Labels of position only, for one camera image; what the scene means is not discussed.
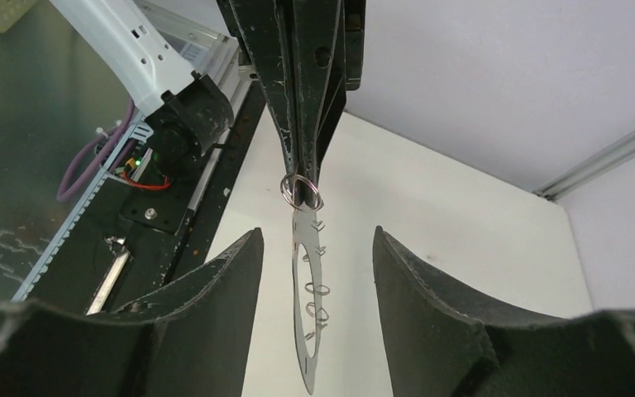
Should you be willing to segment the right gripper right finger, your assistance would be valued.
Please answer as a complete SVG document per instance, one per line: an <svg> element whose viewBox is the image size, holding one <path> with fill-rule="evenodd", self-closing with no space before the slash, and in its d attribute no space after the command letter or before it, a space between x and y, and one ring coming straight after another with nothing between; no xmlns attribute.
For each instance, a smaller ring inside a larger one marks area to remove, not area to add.
<svg viewBox="0 0 635 397"><path fill-rule="evenodd" d="M373 271L396 396L635 396L635 309L557 318L420 259L382 227Z"/></svg>

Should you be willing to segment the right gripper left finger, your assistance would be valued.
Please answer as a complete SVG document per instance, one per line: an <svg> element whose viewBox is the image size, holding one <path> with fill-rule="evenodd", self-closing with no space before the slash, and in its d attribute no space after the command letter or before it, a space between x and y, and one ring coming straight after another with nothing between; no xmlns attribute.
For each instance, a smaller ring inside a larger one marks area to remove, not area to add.
<svg viewBox="0 0 635 397"><path fill-rule="evenodd" d="M0 302L0 396L239 396L263 267L259 228L111 313Z"/></svg>

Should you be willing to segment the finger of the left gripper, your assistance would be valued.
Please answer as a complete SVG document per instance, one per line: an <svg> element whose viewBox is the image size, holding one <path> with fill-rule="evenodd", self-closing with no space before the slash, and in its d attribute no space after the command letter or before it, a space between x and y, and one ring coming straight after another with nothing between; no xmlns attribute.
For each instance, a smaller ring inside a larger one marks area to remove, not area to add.
<svg viewBox="0 0 635 397"><path fill-rule="evenodd" d="M345 109L346 93L361 84L365 11L365 1L293 2L295 170L314 184Z"/></svg>
<svg viewBox="0 0 635 397"><path fill-rule="evenodd" d="M217 4L228 31L238 39L257 74L279 135L286 172L292 174L298 164L297 116L283 3L238 0Z"/></svg>

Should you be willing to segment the silver split keyring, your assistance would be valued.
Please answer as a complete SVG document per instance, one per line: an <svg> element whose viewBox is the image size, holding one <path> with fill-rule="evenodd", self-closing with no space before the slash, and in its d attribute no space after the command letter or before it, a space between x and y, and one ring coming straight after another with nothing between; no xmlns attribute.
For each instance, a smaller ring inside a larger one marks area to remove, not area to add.
<svg viewBox="0 0 635 397"><path fill-rule="evenodd" d="M318 187L305 176L286 174L279 182L279 191L293 209L305 213L315 213L324 206Z"/></svg>

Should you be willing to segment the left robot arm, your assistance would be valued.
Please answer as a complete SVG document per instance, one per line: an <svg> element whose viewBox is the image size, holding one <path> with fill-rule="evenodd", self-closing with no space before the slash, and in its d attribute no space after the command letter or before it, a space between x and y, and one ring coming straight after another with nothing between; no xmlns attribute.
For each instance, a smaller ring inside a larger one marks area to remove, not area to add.
<svg viewBox="0 0 635 397"><path fill-rule="evenodd" d="M363 1L221 1L230 34L265 95L289 175L313 184L346 106L360 87ZM57 1L55 9L118 77L152 127L168 176L196 173L232 120L209 77L173 50L133 1Z"/></svg>

